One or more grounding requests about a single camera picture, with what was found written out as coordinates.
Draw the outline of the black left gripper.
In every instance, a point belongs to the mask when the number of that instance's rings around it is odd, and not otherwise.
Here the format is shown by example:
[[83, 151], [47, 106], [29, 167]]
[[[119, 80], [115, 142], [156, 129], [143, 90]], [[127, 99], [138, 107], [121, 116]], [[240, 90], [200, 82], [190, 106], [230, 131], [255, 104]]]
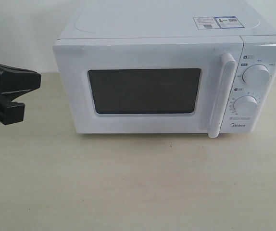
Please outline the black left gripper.
[[4, 125], [22, 122], [25, 104], [12, 101], [39, 89], [40, 85], [41, 74], [0, 64], [0, 122]]

